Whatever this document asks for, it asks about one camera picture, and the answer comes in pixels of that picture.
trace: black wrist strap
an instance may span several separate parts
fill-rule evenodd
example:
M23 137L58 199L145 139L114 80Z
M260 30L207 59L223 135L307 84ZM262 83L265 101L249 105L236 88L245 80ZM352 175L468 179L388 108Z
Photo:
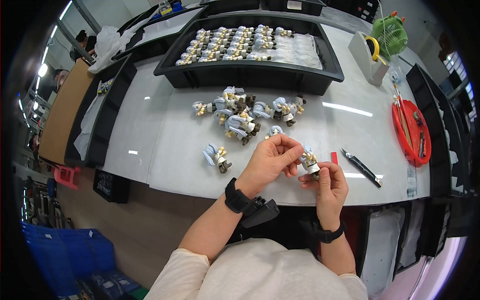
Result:
M255 201L250 200L241 190L235 189L236 180L235 177L232 178L225 188L225 204L234 213L249 215L255 211L254 209L249 209L251 206L255 206Z
M317 231L317 237L320 240L320 242L325 244L330 244L332 241L338 239L343 234L344 231L345 231L345 224L343 223L343 221L340 221L340 227L334 232L331 232L329 230L322 230L320 226L320 229Z

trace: dark hair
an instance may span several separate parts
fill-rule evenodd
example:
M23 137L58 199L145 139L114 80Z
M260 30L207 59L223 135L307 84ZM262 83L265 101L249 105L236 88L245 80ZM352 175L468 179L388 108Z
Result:
M77 40L77 42L81 43L85 41L86 38L87 38L87 33L85 33L85 30L82 30L80 31L80 33L77 35L75 39Z

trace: red tray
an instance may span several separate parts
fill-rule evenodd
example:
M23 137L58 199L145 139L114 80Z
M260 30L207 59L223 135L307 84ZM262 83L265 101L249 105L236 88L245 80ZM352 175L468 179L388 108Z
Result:
M411 157L416 167L420 167L421 165L426 164L430 160L430 156L432 155L432 144L430 142L430 133L428 131L427 124L425 123L425 118L423 117L422 113L415 106L412 102L408 100L403 100L403 109L405 112L405 118L407 119L407 126L408 131L410 132L410 139L412 141L412 148L408 145L407 138L403 132L403 128L400 125L400 119L398 116L398 111L396 108L395 103L392 104L392 117L393 117L393 124L395 126L396 136L398 138L398 142L402 147L405 155ZM413 113L417 112L417 115L420 119L423 120L423 125L418 126L417 121L413 118ZM420 150L420 132L423 131L423 137L426 141L426 152L425 156L420 158L419 157L419 150Z

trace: plastic bottle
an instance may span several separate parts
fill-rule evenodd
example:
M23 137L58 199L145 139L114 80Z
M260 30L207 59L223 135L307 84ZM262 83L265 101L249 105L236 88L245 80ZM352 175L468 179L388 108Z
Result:
M166 0L159 0L160 3L158 4L158 11L162 16L165 16L169 13L172 13L172 7L170 6L170 3Z

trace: floor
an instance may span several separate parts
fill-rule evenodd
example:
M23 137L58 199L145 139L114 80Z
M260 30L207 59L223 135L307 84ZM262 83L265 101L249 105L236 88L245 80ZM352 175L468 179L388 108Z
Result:
M96 228L112 241L119 270L150 288L187 229L214 200L132 181L127 204L109 203L92 190L94 173L83 168L76 175L77 191L59 184L57 200L75 228Z

